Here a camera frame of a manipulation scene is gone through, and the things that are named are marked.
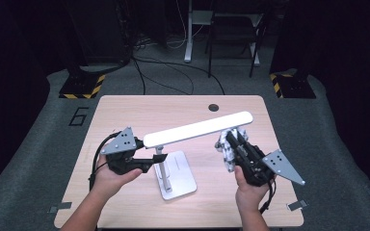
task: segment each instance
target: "forearm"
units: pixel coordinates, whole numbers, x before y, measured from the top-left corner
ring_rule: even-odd
[[[106,202],[107,200],[100,199],[92,192],[89,192],[61,230],[93,231]]]
[[[239,212],[242,219],[243,231],[268,231],[266,221],[257,211]]]

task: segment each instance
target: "hand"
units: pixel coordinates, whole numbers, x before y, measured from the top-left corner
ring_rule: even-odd
[[[235,196],[239,212],[241,214],[257,212],[259,203],[269,190],[269,186],[265,184],[261,187],[256,187],[248,184],[243,170],[239,166],[235,166],[235,178],[239,186]]]
[[[99,155],[97,167],[106,163],[106,157]],[[117,175],[104,165],[99,168],[95,174],[95,181],[91,193],[95,194],[99,199],[107,201],[115,195],[123,185],[133,181],[143,173],[140,169],[131,170],[123,175]]]

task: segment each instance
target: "chair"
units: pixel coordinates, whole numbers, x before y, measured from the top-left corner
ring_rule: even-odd
[[[266,0],[216,0],[213,3],[209,38],[205,47],[209,48],[208,77],[211,77],[213,44],[244,44],[246,48],[255,43],[252,54],[252,76],[254,59],[266,30],[271,7]],[[249,15],[261,15],[256,25]]]

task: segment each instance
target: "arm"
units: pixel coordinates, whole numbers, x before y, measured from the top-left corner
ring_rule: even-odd
[[[235,178],[239,188],[236,192],[236,204],[244,231],[269,230],[266,221],[258,209],[260,201],[269,190],[267,185],[255,187],[246,182],[243,170],[235,167]]]
[[[99,155],[97,166],[106,162],[104,155]],[[61,230],[93,231],[100,218],[101,211],[107,201],[115,195],[123,185],[136,179],[142,171],[134,169],[123,175],[117,175],[105,165],[98,169],[92,190],[63,225]]]

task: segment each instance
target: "gray floor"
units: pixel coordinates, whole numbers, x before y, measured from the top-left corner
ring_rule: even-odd
[[[242,48],[231,49],[237,59],[216,53],[215,78],[183,65],[138,62],[145,89],[133,62],[107,74],[94,99],[60,99],[66,71],[49,75],[51,91],[45,107],[12,161],[0,176],[0,230],[57,230],[55,214],[47,213],[62,201],[68,178],[84,141],[99,98],[107,94],[243,94],[261,95],[267,105],[283,152],[306,181],[296,186],[304,225],[295,230],[370,230],[370,183],[357,168],[338,137],[323,85],[308,81],[316,99],[278,99],[269,78],[276,37],[267,37],[259,52],[261,65],[248,77],[250,61],[239,59]],[[194,43],[190,66],[207,69],[205,41]],[[148,45],[134,53],[149,61],[183,63],[185,46]],[[92,66],[103,69],[106,64]],[[78,108],[86,118],[82,126],[69,126]]]

